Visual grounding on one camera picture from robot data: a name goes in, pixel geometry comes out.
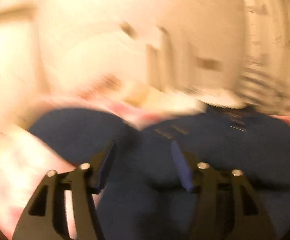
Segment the navy blue quilted jacket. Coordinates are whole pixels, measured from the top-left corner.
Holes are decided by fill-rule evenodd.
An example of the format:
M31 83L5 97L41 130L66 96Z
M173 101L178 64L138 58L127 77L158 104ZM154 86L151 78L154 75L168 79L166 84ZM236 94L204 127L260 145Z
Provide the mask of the navy blue quilted jacket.
M73 165L111 140L115 162L97 215L106 239L186 239L200 193L181 185L172 156L177 143L218 171L239 169L260 197L277 239L290 239L290 126L246 107L204 113L141 131L122 119L83 108L51 111L29 129Z

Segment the nautical print curtain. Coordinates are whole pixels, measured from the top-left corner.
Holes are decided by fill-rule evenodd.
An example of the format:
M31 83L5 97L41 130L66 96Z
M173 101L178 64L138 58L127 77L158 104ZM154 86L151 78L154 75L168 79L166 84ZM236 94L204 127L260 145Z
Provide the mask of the nautical print curtain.
M246 45L238 95L260 112L290 115L290 0L243 0Z

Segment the white bedside table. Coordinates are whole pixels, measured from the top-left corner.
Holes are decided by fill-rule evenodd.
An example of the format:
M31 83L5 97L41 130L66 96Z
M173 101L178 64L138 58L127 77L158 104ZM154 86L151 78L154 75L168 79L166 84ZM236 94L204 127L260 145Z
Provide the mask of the white bedside table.
M224 88L188 88L186 93L210 106L230 109L246 107L246 103L236 93Z

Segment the wall socket panel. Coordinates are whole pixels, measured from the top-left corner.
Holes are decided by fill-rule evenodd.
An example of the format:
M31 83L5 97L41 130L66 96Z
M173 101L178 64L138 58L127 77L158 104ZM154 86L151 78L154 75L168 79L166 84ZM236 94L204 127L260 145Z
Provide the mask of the wall socket panel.
M197 67L200 69L220 71L221 62L215 59L197 57Z

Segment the red white checkered bed cover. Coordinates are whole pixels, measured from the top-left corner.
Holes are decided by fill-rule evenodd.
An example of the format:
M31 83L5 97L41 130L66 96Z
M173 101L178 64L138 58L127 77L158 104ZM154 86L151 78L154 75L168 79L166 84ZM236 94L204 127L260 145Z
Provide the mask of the red white checkered bed cover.
M67 108L83 108L83 107L66 107L61 109ZM238 111L242 110L242 109L234 110L228 108L219 108L219 109L227 109L232 114L235 114ZM157 124L162 121L166 120L157 118L155 119L155 122L153 124ZM142 129L153 125L151 124L142 129L136 129L135 127L127 123L125 120L123 120L123 122L138 131L141 131ZM30 200L34 191L36 190L36 188L38 187L38 185L40 184L40 182L42 181L42 179L44 178L44 176L48 171L56 170L59 174L71 172L76 168L78 168L81 164L73 165L69 163L68 161L63 159L59 154L57 154L52 148L50 148L50 146L48 146L42 140L31 134L29 130L21 129L18 126L11 126L5 130L0 131L0 239L13 239L12 237L22 212L24 211L28 201ZM105 189L106 185L100 194L93 195L96 212L99 203L101 201L101 198L105 192ZM78 239L76 233L76 225L73 216L72 193L71 191L65 191L64 194L65 194L66 221L70 234L70 239Z

